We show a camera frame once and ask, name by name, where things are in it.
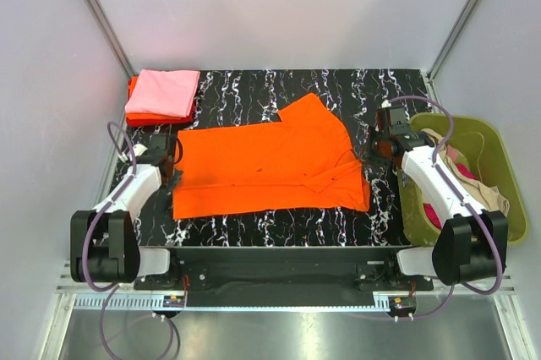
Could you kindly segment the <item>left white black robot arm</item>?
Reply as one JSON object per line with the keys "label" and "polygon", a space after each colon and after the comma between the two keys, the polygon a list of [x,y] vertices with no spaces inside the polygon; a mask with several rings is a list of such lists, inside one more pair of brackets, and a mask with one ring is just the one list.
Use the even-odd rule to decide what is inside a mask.
{"label": "left white black robot arm", "polygon": [[158,190],[171,191],[182,172],[180,140],[156,134],[134,146],[135,162],[110,194],[91,210],[76,211],[70,221],[70,273],[75,282],[130,283],[141,276],[141,250],[134,220]]}

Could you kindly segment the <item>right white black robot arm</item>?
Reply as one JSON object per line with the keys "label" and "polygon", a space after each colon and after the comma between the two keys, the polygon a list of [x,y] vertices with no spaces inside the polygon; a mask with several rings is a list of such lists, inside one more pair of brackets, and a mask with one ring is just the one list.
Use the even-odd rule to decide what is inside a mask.
{"label": "right white black robot arm", "polygon": [[420,189],[441,224],[434,246],[399,251],[396,261],[384,268],[384,279],[397,290],[415,275],[474,290],[474,281],[494,277],[495,284],[483,291],[490,294],[499,288],[505,270],[508,222],[502,212],[487,210],[459,182],[440,156],[444,147],[443,137],[413,132],[407,124],[396,133],[368,129],[362,162],[400,168]]}

